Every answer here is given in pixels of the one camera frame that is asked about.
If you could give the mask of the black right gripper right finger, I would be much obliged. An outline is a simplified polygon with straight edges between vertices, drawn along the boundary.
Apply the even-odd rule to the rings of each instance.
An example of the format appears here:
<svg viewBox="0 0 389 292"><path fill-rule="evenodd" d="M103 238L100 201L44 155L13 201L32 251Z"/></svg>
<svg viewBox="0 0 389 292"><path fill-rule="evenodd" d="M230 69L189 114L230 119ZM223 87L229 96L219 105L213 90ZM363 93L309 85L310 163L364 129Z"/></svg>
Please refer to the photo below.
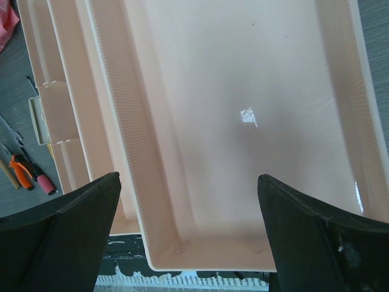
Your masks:
<svg viewBox="0 0 389 292"><path fill-rule="evenodd" d="M270 175L258 199L281 291L388 291L388 224L303 194Z"/></svg>

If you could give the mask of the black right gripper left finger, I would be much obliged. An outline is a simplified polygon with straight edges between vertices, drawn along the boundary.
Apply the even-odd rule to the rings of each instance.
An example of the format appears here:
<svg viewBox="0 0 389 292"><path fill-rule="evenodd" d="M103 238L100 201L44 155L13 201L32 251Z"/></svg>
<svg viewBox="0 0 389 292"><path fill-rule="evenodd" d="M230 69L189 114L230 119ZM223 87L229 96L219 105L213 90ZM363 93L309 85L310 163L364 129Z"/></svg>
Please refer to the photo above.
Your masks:
<svg viewBox="0 0 389 292"><path fill-rule="evenodd" d="M121 191L111 172L1 218L1 291L93 291Z"/></svg>

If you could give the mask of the silver combination spanner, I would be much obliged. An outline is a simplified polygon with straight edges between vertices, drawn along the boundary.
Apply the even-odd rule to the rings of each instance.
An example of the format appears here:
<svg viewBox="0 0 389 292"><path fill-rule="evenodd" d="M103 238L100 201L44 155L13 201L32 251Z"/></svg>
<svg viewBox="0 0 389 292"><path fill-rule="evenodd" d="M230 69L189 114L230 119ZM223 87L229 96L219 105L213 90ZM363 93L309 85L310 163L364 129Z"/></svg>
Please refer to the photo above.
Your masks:
<svg viewBox="0 0 389 292"><path fill-rule="evenodd" d="M18 132L16 131L3 117L2 114L0 114L0 117L1 117L1 123L3 124L3 126L7 129L7 131L11 134L11 136L14 138L14 140L16 141L16 143L23 147L24 144L23 144L23 136Z"/></svg>

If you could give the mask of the pink plastic tool box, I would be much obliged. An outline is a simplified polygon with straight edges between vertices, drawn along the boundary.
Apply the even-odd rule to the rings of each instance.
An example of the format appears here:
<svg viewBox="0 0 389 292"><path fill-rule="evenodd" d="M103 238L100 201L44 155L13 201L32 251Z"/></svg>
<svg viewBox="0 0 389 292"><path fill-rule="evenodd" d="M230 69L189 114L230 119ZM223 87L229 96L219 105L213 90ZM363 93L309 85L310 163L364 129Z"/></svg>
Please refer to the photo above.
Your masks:
<svg viewBox="0 0 389 292"><path fill-rule="evenodd" d="M63 193L119 172L156 271L274 271L257 180L388 221L357 1L19 1Z"/></svg>

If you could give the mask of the yellow handled pliers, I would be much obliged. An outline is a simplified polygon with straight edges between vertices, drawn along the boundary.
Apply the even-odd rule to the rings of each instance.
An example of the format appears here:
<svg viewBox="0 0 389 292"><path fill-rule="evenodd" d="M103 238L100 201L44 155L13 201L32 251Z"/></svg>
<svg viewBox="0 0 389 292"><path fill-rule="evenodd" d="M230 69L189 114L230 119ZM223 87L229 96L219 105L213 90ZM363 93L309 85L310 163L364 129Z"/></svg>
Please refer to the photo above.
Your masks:
<svg viewBox="0 0 389 292"><path fill-rule="evenodd" d="M48 149L48 151L49 151L50 157L51 157L52 159L54 159L53 150L52 150L52 144L51 144L51 143L47 143L47 144L46 144L46 147L47 147L47 149Z"/></svg>

